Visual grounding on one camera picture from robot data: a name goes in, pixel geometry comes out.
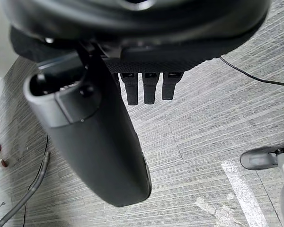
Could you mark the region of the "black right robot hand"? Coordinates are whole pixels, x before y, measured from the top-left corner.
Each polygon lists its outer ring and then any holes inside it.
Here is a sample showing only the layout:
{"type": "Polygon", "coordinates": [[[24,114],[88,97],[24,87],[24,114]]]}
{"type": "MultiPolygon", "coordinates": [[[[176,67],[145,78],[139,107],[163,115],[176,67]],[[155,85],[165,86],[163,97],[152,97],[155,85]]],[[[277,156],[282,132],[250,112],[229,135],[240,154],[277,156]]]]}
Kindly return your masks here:
{"type": "Polygon", "coordinates": [[[244,44],[268,0],[3,0],[10,41],[37,64],[23,93],[55,147],[97,196],[146,200],[151,177],[122,100],[172,100],[184,72],[244,44]]]}

